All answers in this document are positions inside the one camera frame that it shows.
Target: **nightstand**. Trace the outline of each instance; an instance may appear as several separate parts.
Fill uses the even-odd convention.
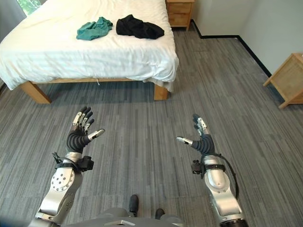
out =
[[[303,104],[303,53],[292,53],[280,68],[264,83],[272,83],[283,102],[279,108],[288,104]]]
[[[195,0],[166,0],[171,27],[186,27],[188,31],[194,2]]]

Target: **teal shirt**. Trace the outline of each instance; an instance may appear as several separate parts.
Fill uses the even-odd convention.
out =
[[[106,36],[112,30],[113,23],[104,17],[99,17],[97,22],[88,22],[77,31],[77,39],[93,40]]]

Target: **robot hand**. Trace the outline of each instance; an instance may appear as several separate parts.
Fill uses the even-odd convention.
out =
[[[195,123],[194,128],[198,131],[200,140],[190,140],[181,136],[178,136],[177,140],[190,145],[192,148],[198,150],[202,155],[213,154],[214,142],[212,136],[208,132],[207,125],[197,114],[193,115],[193,121]]]
[[[82,154],[83,148],[86,145],[105,132],[104,129],[99,129],[88,134],[88,129],[94,122],[94,119],[89,120],[93,115],[93,112],[90,110],[90,107],[85,106],[74,118],[66,141],[67,152],[77,152]]]

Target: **bed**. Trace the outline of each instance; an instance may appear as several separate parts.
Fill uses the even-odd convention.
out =
[[[117,35],[117,20],[129,14],[157,24],[165,35],[156,40]],[[92,41],[77,40],[77,29],[99,17],[109,19],[113,30]],[[155,100],[166,99],[177,67],[165,0],[48,0],[0,43],[1,79],[42,104],[51,100],[39,83],[140,80],[155,84]]]

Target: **black garment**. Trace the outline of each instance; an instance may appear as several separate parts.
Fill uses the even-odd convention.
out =
[[[132,14],[123,19],[118,19],[116,31],[118,35],[134,35],[139,39],[157,39],[164,36],[162,28],[155,24],[136,19]]]

